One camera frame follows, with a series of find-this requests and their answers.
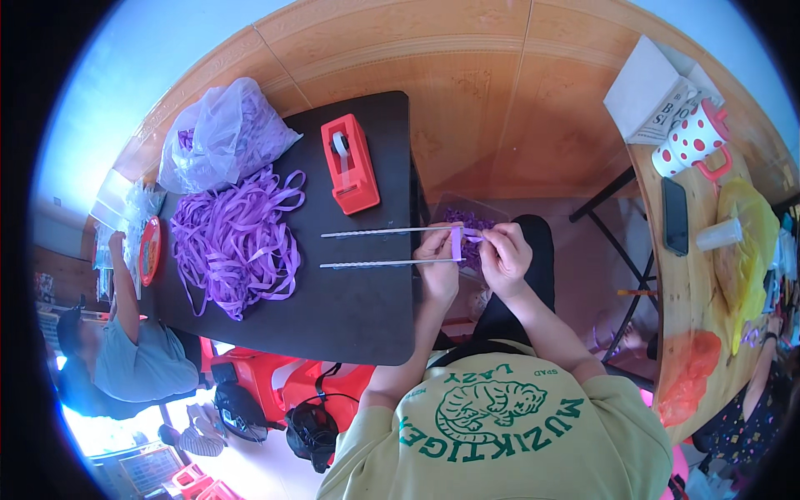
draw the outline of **backpack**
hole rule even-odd
[[[336,374],[340,368],[342,364],[336,363],[320,375],[314,384],[317,395],[286,412],[286,442],[289,443],[289,448],[298,458],[311,460],[314,470],[320,474],[329,467],[328,461],[336,451],[336,437],[339,435],[336,421],[325,410],[325,401],[331,396],[344,396],[358,402],[347,394],[325,394],[322,390],[322,380],[328,375]],[[310,403],[313,399],[319,399],[320,403]]]
[[[264,410],[255,401],[253,395],[236,382],[226,381],[217,385],[214,406],[220,410],[220,413],[227,411],[231,420],[235,420],[240,429],[252,426],[278,430],[286,428],[278,422],[268,421],[264,416]]]

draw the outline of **black table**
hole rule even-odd
[[[352,113],[364,129],[381,203],[346,216],[333,198],[320,126]],[[414,351],[412,266],[319,269],[326,262],[407,260],[418,235],[320,238],[320,234],[419,226],[422,200],[410,157],[409,102],[403,92],[369,95],[286,118],[304,137],[274,163],[283,180],[296,169],[307,175],[306,202],[281,218],[298,241],[302,264],[297,288],[283,301],[260,300],[230,319],[214,302],[201,317],[192,313],[171,256],[169,219],[180,199],[168,194],[160,214],[169,249],[154,282],[142,288],[142,312],[192,334],[251,349],[314,360],[369,365],[403,364]],[[197,308],[202,290],[190,287]]]

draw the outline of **yellow t-shirt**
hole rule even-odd
[[[432,368],[396,411],[359,411],[318,498],[648,500],[670,441],[627,378],[582,386],[551,362],[477,354]]]

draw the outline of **red plastic plate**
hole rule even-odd
[[[158,216],[154,215],[147,221],[145,232],[142,235],[142,245],[139,247],[139,276],[142,278],[144,286],[148,286],[153,281],[160,254],[161,222],[158,220]]]

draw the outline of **red mug handle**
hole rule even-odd
[[[693,166],[699,168],[702,174],[712,182],[716,182],[717,179],[727,174],[728,171],[730,171],[730,166],[734,164],[734,160],[730,157],[730,152],[728,151],[728,148],[722,146],[719,149],[721,149],[722,154],[725,155],[725,165],[719,167],[715,171],[712,172],[708,170],[706,164],[703,163],[701,160],[697,160],[696,162],[692,163]]]

